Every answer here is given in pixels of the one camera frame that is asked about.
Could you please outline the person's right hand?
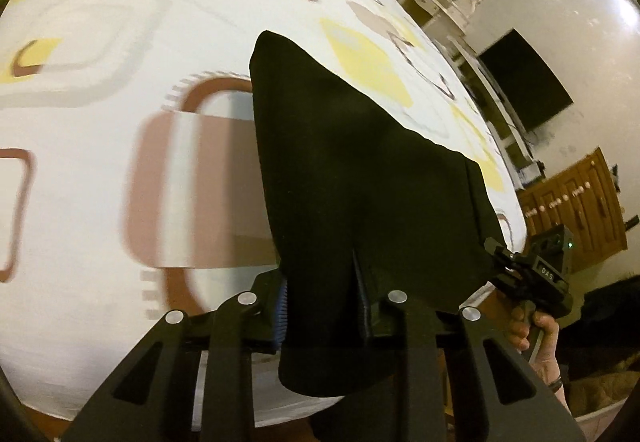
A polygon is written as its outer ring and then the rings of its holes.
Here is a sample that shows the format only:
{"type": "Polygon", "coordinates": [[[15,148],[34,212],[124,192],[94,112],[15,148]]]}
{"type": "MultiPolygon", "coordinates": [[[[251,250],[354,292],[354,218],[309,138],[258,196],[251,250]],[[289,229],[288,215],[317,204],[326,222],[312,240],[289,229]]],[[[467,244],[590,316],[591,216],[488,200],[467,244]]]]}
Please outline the person's right hand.
{"type": "Polygon", "coordinates": [[[559,402],[569,410],[561,367],[556,359],[559,332],[560,326],[551,315],[540,311],[529,313],[521,306],[515,306],[511,312],[506,339],[518,352],[532,350],[529,365],[559,402]]]}

